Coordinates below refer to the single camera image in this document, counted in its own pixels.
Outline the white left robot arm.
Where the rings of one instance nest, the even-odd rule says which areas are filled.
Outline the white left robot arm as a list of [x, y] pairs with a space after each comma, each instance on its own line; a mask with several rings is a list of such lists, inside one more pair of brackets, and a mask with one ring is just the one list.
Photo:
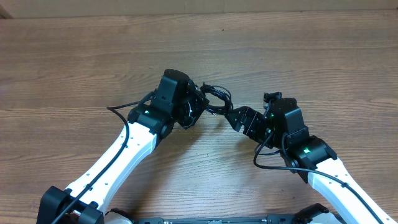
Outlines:
[[104, 223], [116, 192], [136, 166], [165, 139], [175, 123], [192, 127], [208, 105], [199, 87], [178, 70], [166, 69], [158, 88], [130, 104], [123, 129], [106, 152], [61, 190], [51, 186], [40, 200], [37, 223]]

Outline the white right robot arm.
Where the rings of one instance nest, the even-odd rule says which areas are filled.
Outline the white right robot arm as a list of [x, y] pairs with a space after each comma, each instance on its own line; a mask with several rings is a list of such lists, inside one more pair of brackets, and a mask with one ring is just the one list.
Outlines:
[[225, 117], [235, 131], [258, 142], [253, 163], [260, 169], [289, 170], [321, 194], [346, 223], [394, 223], [352, 178], [337, 153], [310, 135], [295, 98], [267, 96], [263, 113], [248, 106]]

